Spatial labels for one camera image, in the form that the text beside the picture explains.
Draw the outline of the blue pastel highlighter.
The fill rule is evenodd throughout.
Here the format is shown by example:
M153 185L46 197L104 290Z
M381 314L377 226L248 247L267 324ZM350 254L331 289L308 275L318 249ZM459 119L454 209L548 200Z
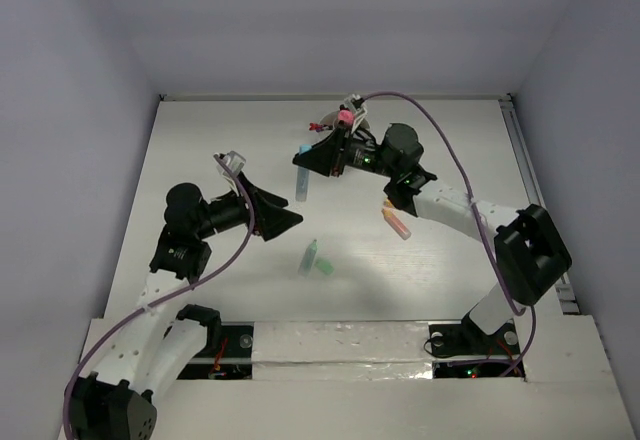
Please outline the blue pastel highlighter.
M308 194L310 172L304 167L297 167L295 200L305 202Z

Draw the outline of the pink capped pencil tube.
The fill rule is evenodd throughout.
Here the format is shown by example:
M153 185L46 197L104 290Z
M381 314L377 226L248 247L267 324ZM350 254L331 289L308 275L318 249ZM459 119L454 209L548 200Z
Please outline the pink capped pencil tube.
M354 114L349 110L339 110L336 121L338 125L352 126L354 123Z

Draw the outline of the green pastel highlighter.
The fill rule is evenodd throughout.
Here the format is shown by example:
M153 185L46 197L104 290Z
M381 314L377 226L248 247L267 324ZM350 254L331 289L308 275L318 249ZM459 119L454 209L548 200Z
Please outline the green pastel highlighter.
M309 275L318 250L318 242L314 239L306 248L298 268L298 274L306 277Z

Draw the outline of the green marker cap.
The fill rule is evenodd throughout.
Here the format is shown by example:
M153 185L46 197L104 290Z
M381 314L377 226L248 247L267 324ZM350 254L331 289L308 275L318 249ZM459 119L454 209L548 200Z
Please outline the green marker cap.
M324 275L332 275L334 272L334 267L330 261L325 258L318 258L315 261L315 267L322 272Z

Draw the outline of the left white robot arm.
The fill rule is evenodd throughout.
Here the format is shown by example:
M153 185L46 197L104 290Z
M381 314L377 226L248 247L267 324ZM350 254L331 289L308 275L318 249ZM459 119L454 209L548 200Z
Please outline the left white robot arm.
M165 225L135 309L96 342L65 389L66 438L150 438L157 405L187 363L223 350L219 312L189 300L209 279L209 238L244 226L247 237L269 241L303 221L286 199L244 174L233 182L211 201L192 183L167 193Z

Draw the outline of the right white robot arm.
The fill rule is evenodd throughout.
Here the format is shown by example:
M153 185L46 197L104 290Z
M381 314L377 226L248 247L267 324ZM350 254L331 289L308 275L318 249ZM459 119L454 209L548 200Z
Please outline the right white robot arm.
M497 283L463 317L460 328L462 344L482 352L508 320L556 284L572 258L545 208L515 209L478 200L426 171L420 164L423 153L416 131L406 124L391 124L382 140L340 125L297 153L293 163L325 177L339 177L347 167L383 176L395 209L448 226L487 248Z

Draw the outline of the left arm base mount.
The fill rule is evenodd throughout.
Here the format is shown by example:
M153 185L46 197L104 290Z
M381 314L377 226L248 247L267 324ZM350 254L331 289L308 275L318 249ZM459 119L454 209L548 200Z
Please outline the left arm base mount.
M179 373L179 380L250 380L253 372L254 325L224 324L216 354L198 354Z

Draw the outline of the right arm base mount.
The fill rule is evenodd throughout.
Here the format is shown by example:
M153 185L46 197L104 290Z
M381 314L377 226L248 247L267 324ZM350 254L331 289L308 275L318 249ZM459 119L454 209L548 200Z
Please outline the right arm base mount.
M423 350L433 359L435 379L498 378L521 353L512 321L489 336L472 334L460 323L432 324Z

